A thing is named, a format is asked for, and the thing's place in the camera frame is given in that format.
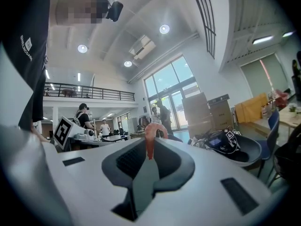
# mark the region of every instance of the air vent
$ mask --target air vent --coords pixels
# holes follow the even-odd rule
[[[138,39],[130,49],[130,53],[134,55],[134,59],[143,59],[156,47],[155,43],[146,35]]]

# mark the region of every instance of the white shirt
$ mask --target white shirt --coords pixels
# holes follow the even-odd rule
[[[160,113],[157,113],[157,115],[152,114],[151,115],[151,122],[161,124]]]
[[[108,124],[102,124],[100,129],[103,130],[103,136],[109,135],[110,128]]]

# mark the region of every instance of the balcony railing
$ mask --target balcony railing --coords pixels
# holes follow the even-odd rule
[[[84,99],[135,101],[134,93],[82,85],[45,83],[45,97],[75,97]]]

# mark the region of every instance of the white column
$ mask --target white column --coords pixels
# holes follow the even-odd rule
[[[52,120],[52,129],[54,133],[58,125],[58,107],[56,105],[52,107]]]

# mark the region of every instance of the cardboard box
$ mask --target cardboard box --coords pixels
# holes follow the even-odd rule
[[[226,129],[228,126],[234,126],[232,113],[227,100],[211,105],[210,111],[217,130]]]
[[[189,124],[188,126],[190,138],[193,138],[195,135],[204,134],[209,130],[211,130],[211,132],[215,131],[213,117],[211,115],[203,118],[203,120],[198,123]]]
[[[188,124],[200,122],[202,118],[211,114],[204,93],[185,98],[182,103]]]

